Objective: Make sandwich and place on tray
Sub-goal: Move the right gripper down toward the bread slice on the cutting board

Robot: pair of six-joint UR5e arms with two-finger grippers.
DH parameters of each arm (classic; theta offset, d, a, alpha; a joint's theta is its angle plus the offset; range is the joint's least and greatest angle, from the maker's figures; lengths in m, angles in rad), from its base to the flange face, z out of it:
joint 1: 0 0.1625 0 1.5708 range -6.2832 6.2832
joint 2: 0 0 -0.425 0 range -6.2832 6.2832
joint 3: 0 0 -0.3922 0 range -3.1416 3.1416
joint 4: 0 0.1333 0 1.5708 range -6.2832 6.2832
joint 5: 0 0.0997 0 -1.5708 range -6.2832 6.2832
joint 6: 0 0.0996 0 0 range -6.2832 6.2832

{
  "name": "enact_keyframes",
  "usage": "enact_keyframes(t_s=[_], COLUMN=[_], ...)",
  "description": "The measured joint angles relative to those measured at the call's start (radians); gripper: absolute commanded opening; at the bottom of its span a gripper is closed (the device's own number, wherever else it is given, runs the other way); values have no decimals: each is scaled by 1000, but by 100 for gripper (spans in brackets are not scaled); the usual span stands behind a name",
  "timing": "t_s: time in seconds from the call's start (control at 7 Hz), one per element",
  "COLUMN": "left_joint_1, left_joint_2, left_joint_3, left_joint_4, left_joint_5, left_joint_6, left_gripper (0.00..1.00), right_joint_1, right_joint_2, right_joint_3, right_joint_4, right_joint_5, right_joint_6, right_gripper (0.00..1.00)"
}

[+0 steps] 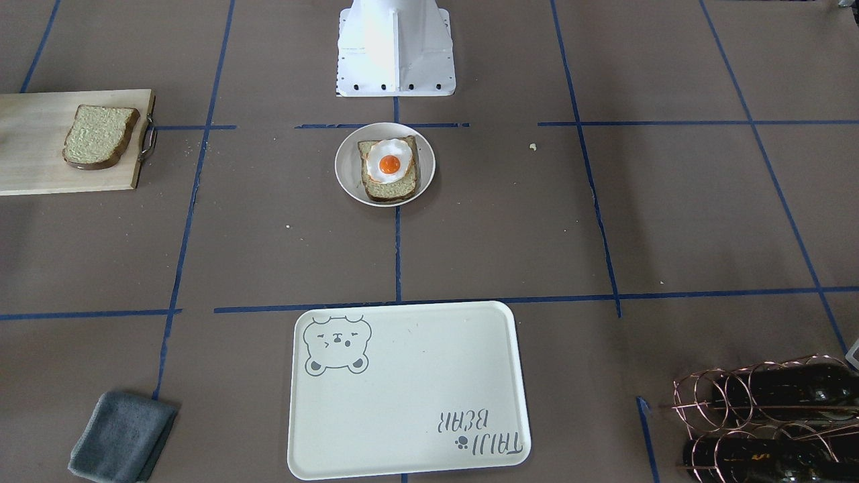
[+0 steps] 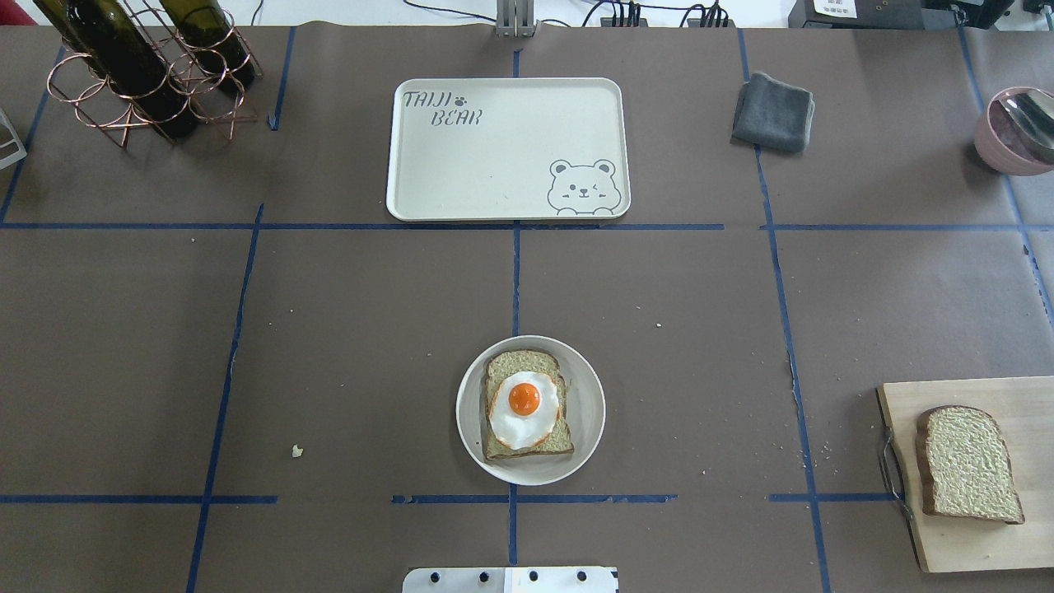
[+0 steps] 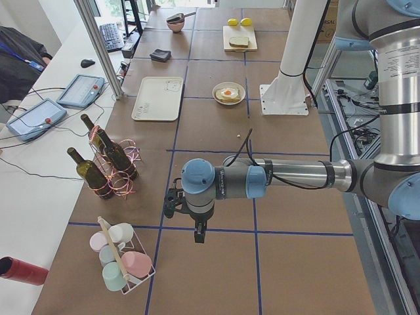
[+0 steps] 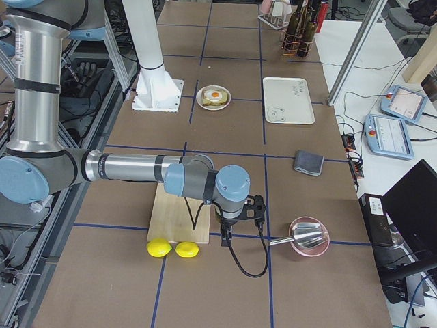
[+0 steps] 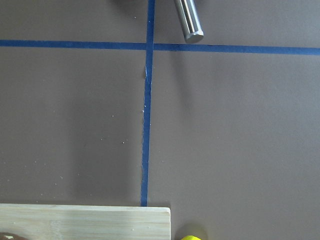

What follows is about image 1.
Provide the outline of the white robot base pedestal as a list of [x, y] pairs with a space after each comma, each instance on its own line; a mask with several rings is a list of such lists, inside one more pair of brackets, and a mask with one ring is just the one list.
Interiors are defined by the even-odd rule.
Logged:
[[456, 91], [448, 10], [436, 1], [354, 1], [338, 21], [336, 95], [450, 96]]

